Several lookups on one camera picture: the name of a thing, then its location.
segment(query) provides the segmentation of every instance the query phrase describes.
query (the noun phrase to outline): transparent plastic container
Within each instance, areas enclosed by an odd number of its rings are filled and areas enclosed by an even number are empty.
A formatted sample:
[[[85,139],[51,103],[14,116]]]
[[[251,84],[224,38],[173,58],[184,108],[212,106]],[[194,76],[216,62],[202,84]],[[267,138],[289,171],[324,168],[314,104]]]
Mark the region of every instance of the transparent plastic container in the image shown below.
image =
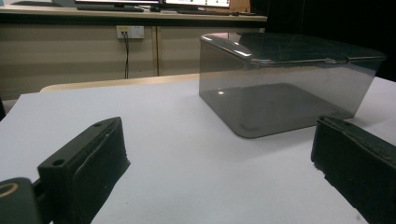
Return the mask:
[[[238,135],[256,138],[355,116],[386,56],[306,35],[201,36],[200,96]]]

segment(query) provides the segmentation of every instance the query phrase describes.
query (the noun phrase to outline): table surface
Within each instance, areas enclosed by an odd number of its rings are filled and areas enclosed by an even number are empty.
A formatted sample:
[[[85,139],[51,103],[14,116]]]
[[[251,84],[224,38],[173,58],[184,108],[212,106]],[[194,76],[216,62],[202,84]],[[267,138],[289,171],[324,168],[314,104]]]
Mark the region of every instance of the table surface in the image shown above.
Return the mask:
[[[198,80],[199,74],[187,74],[178,76],[164,76],[164,77],[140,77],[129,79],[117,79],[107,81],[93,81],[93,82],[78,82],[51,85],[41,89],[40,92],[48,91],[66,91],[75,89],[97,88],[97,87],[110,87],[110,86],[129,86],[139,84],[158,84],[177,81]]]
[[[0,180],[121,117],[132,165],[93,223],[367,223],[310,160],[315,127],[236,136],[198,80],[25,94],[0,122]],[[355,123],[396,145],[396,84],[375,78]]]

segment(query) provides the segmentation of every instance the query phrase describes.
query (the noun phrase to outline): dark background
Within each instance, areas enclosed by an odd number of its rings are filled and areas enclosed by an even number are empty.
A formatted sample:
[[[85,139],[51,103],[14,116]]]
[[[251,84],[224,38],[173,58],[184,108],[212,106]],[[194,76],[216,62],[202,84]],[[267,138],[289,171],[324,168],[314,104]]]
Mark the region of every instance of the dark background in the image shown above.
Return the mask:
[[[312,35],[387,55],[377,76],[396,81],[396,10],[390,0],[250,0],[265,32]]]

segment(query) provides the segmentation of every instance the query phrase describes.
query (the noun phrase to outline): power cord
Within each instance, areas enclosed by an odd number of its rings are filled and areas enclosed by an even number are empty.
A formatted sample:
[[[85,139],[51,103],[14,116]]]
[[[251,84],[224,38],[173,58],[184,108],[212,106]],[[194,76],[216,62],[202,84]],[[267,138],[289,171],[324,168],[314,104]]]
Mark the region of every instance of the power cord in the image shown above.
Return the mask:
[[[129,70],[129,41],[128,41],[128,33],[126,32],[121,32],[122,36],[124,38],[125,42],[125,48],[126,48],[126,61],[125,61],[125,79],[128,79],[128,70]]]

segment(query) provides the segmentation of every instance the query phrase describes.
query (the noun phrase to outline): electrical socket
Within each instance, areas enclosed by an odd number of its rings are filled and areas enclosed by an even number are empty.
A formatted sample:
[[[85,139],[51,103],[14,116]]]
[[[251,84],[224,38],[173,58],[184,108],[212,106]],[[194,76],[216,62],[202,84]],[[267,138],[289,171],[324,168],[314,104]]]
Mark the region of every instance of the electrical socket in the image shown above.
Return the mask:
[[[123,39],[125,33],[128,39],[132,38],[144,38],[145,37],[145,27],[144,26],[117,26],[117,38]]]
[[[117,38],[123,39],[124,35],[122,33],[126,33],[128,39],[132,38],[131,27],[130,26],[117,26]]]
[[[131,26],[132,38],[144,38],[145,27],[144,26]]]

